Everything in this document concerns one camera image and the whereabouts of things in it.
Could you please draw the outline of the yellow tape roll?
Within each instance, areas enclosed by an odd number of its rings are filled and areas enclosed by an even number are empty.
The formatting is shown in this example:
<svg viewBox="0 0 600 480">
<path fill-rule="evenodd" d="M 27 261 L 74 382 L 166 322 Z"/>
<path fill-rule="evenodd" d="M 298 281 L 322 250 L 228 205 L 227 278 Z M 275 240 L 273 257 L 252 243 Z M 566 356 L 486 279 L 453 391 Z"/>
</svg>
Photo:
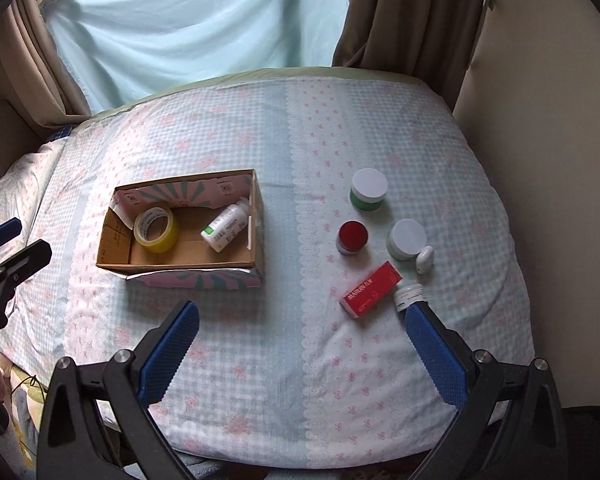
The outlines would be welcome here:
<svg viewBox="0 0 600 480">
<path fill-rule="evenodd" d="M 180 228 L 172 210 L 163 205 L 151 206 L 139 214 L 133 226 L 135 241 L 154 254 L 163 254 L 178 241 Z"/>
</svg>

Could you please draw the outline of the black white cream jar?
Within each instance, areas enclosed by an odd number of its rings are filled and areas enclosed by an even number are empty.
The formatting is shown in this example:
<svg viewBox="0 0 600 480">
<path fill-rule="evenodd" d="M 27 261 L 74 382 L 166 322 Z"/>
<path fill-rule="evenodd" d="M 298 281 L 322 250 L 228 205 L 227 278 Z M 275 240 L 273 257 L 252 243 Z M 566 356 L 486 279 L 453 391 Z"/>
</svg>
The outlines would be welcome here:
<svg viewBox="0 0 600 480">
<path fill-rule="evenodd" d="M 416 302 L 426 302 L 424 286 L 419 283 L 401 286 L 394 292 L 393 301 L 398 313 L 404 312 L 409 306 L 416 304 Z"/>
</svg>

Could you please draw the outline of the white earbuds case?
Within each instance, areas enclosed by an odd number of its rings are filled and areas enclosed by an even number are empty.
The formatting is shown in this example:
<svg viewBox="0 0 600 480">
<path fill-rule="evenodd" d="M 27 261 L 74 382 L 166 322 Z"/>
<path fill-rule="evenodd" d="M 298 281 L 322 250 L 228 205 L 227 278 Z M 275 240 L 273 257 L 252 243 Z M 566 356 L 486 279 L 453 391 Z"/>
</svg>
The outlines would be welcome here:
<svg viewBox="0 0 600 480">
<path fill-rule="evenodd" d="M 415 259 L 415 269 L 418 275 L 426 275 L 434 266 L 434 248 L 430 245 L 425 246 L 418 253 Z"/>
</svg>

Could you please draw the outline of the red rectangular carton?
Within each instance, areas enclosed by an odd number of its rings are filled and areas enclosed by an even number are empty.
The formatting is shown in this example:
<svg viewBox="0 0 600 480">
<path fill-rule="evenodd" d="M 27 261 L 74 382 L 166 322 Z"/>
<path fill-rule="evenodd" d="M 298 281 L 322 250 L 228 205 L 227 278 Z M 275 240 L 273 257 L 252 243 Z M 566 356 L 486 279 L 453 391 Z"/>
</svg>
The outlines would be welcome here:
<svg viewBox="0 0 600 480">
<path fill-rule="evenodd" d="M 360 318 L 388 296 L 401 280 L 400 272 L 386 261 L 346 292 L 339 300 L 340 307 L 352 318 Z"/>
</svg>

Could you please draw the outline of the white pill bottle green label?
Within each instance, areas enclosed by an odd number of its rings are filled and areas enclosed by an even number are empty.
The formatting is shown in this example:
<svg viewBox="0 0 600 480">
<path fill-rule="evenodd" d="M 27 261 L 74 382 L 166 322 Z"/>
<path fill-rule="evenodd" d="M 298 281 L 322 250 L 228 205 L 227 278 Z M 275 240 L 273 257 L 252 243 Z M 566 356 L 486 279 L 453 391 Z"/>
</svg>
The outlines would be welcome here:
<svg viewBox="0 0 600 480">
<path fill-rule="evenodd" d="M 215 252 L 222 252 L 248 226 L 249 214 L 249 200 L 242 197 L 228 205 L 200 235 Z"/>
</svg>

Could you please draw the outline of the light green jar white lid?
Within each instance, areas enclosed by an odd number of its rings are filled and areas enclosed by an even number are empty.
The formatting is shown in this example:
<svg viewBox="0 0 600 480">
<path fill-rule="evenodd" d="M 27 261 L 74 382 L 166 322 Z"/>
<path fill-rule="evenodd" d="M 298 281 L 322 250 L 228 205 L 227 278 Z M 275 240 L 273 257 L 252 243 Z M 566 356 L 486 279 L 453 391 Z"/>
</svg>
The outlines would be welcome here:
<svg viewBox="0 0 600 480">
<path fill-rule="evenodd" d="M 396 260 L 415 258 L 427 246 L 425 228 L 414 219 L 401 219 L 390 229 L 386 245 Z"/>
</svg>

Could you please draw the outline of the red lid small jar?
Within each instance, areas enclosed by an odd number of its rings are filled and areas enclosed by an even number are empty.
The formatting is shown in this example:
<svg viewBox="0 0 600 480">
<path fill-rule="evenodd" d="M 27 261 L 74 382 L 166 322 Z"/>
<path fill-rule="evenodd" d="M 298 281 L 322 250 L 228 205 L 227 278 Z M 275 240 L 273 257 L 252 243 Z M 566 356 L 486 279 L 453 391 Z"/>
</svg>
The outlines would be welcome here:
<svg viewBox="0 0 600 480">
<path fill-rule="evenodd" d="M 368 242 L 368 231 L 363 223 L 349 220 L 344 222 L 337 233 L 336 247 L 340 254 L 353 256 L 358 254 Z"/>
</svg>

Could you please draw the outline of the dark green jar white lid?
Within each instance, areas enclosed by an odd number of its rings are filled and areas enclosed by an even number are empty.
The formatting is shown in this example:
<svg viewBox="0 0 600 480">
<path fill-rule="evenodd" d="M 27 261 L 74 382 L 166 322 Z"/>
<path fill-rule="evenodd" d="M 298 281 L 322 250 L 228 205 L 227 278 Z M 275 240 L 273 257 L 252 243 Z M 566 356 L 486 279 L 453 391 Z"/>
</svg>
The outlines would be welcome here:
<svg viewBox="0 0 600 480">
<path fill-rule="evenodd" d="M 358 210 L 375 211 L 379 209 L 387 192 L 387 178 L 377 169 L 362 168 L 351 179 L 350 201 Z"/>
</svg>

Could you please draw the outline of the white floral pillow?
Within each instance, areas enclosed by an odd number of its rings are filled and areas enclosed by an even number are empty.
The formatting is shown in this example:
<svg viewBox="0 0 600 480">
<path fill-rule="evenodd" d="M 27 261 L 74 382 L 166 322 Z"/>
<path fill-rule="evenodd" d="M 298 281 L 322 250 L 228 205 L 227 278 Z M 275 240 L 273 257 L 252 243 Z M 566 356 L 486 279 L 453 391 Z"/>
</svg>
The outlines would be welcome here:
<svg viewBox="0 0 600 480">
<path fill-rule="evenodd" d="M 27 245 L 33 221 L 38 214 L 50 177 L 55 171 L 67 138 L 42 145 L 35 153 L 23 155 L 0 177 L 0 224 L 20 220 L 22 230 L 4 249 Z"/>
</svg>

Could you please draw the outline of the brown left curtain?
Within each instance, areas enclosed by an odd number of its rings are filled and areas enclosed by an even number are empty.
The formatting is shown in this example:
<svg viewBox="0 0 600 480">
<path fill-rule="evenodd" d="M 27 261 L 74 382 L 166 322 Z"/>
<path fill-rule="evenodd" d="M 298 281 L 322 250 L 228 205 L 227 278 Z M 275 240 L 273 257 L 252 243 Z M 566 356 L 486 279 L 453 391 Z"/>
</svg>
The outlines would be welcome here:
<svg viewBox="0 0 600 480">
<path fill-rule="evenodd" d="M 57 130 L 91 116 L 36 0 L 12 0 L 0 18 L 0 88 L 34 128 Z"/>
</svg>

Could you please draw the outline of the brown curtain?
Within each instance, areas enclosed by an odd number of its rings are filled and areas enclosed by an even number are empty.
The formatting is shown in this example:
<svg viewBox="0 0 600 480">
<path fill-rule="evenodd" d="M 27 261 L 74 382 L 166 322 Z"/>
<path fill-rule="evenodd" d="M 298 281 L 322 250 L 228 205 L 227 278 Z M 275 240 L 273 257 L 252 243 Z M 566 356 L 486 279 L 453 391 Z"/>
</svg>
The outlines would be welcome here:
<svg viewBox="0 0 600 480">
<path fill-rule="evenodd" d="M 0 88 L 34 128 L 57 130 L 91 116 L 36 0 L 12 0 L 0 18 Z"/>
<path fill-rule="evenodd" d="M 335 66 L 415 77 L 454 108 L 493 0 L 349 0 Z"/>
</svg>

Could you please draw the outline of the open cardboard box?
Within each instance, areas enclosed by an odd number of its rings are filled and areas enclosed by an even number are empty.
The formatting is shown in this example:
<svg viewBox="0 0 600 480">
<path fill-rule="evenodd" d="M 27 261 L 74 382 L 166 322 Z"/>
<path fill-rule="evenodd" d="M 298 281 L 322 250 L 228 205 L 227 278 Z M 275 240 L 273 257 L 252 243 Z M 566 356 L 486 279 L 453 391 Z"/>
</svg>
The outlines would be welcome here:
<svg viewBox="0 0 600 480">
<path fill-rule="evenodd" d="M 248 226 L 215 252 L 200 232 L 228 205 L 249 200 Z M 169 207 L 180 228 L 176 244 L 154 254 L 135 241 L 136 217 Z M 242 290 L 264 277 L 263 203 L 257 173 L 249 169 L 191 174 L 118 186 L 102 225 L 96 266 L 150 287 Z"/>
</svg>

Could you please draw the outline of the floral checked bed cover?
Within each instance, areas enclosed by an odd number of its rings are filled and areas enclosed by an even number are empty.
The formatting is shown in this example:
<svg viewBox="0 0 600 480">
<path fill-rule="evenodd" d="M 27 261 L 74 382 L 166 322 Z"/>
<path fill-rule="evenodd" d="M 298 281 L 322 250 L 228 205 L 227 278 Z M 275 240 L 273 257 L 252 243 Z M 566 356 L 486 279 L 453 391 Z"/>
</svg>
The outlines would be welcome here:
<svg viewBox="0 0 600 480">
<path fill-rule="evenodd" d="M 392 301 L 354 320 L 340 297 L 389 260 L 414 219 L 434 248 L 425 278 L 446 326 L 499 360 L 533 356 L 529 298 L 509 221 L 442 99 L 403 79 L 323 68 L 193 86 L 90 120 L 68 136 L 28 243 L 45 269 L 19 286 L 0 350 L 43 382 L 56 361 L 103 361 L 135 346 L 180 301 L 200 330 L 151 408 L 174 448 L 280 468 L 354 467 L 429 450 L 454 411 Z M 120 185 L 253 169 L 263 200 L 264 277 L 243 290 L 153 288 L 96 266 Z M 382 172 L 375 211 L 351 204 L 353 175 Z M 338 252 L 349 220 L 366 246 Z"/>
</svg>

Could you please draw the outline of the light blue hanging sheet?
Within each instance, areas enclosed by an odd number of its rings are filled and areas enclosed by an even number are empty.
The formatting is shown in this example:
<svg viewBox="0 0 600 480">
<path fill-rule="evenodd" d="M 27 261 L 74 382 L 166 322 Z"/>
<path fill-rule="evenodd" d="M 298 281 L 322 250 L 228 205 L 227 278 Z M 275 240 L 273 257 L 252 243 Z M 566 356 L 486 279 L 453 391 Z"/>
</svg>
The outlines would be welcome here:
<svg viewBox="0 0 600 480">
<path fill-rule="evenodd" d="M 329 66 L 348 0 L 56 0 L 43 9 L 93 113 L 223 75 Z"/>
</svg>

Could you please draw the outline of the brown right curtain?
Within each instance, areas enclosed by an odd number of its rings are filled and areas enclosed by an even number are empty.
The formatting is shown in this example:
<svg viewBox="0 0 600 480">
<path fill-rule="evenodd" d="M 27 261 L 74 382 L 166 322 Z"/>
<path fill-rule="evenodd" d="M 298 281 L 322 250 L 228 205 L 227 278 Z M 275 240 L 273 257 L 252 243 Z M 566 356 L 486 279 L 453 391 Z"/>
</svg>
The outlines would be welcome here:
<svg viewBox="0 0 600 480">
<path fill-rule="evenodd" d="M 415 77 L 454 108 L 493 0 L 349 0 L 335 66 Z"/>
</svg>

